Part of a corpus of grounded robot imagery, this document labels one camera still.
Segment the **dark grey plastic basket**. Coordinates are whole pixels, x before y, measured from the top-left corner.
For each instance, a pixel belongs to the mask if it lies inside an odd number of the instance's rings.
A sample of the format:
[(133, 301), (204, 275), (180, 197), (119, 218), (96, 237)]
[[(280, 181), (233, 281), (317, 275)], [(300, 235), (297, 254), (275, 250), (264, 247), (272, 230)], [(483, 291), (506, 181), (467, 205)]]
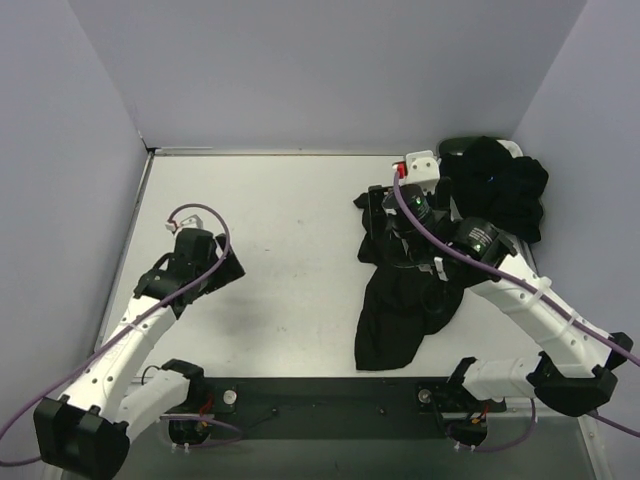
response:
[[(453, 137), (453, 138), (444, 139), (440, 141), (436, 147), (437, 156), (442, 157), (445, 154), (461, 156), (464, 153), (464, 151), (478, 139), (479, 139), (479, 136), (464, 136), (464, 137)], [(499, 143), (499, 140), (506, 140), (506, 139), (493, 137), (493, 140)]]

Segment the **black t shirt pile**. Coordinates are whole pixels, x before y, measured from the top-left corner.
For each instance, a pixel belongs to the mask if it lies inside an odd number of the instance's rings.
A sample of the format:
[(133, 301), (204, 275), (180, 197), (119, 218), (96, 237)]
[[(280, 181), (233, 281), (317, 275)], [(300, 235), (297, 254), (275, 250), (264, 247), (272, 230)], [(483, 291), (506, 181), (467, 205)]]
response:
[(541, 240), (541, 197), (549, 173), (539, 160), (511, 155), (498, 140), (481, 136), (461, 154), (440, 154), (440, 174), (452, 182), (462, 217), (485, 219), (519, 239)]

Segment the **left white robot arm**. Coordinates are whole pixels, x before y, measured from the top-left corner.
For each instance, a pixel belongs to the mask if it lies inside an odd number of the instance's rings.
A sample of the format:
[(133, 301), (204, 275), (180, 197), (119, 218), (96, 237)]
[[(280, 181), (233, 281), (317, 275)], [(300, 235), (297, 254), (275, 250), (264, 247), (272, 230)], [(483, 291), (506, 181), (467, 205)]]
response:
[(226, 234), (179, 231), (173, 250), (138, 280), (107, 342), (58, 398), (45, 397), (35, 408), (42, 461), (87, 479), (112, 479), (133, 441), (163, 414), (206, 404), (203, 369), (183, 360), (165, 362), (136, 391), (129, 386), (189, 305), (244, 273)]

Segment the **black printed t shirt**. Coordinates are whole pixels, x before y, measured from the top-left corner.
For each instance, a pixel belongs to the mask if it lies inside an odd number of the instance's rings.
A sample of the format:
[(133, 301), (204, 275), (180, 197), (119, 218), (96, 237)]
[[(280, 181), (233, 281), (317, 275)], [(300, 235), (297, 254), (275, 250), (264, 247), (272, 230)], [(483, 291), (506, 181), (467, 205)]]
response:
[(365, 229), (357, 259), (375, 267), (364, 290), (355, 334), (356, 369), (401, 369), (414, 360), (425, 336), (437, 334), (453, 319), (464, 290), (418, 269), (389, 263), (381, 242), (372, 238), (368, 195), (360, 194), (353, 203), (362, 211)]

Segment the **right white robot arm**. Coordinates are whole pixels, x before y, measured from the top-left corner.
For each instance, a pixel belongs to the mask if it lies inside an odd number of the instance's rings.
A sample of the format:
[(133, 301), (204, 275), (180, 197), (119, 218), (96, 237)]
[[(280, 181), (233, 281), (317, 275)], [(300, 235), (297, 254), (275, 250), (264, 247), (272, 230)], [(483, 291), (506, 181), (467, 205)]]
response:
[(461, 359), (448, 381), (464, 397), (536, 399), (570, 417), (611, 400), (632, 339), (570, 308), (501, 229), (481, 217), (454, 218), (416, 184), (372, 186), (357, 204), (366, 231), (358, 257), (375, 266), (360, 318), (372, 338), (356, 343), (360, 369), (410, 363), (422, 339), (441, 331), (472, 293), (507, 316), (538, 352)]

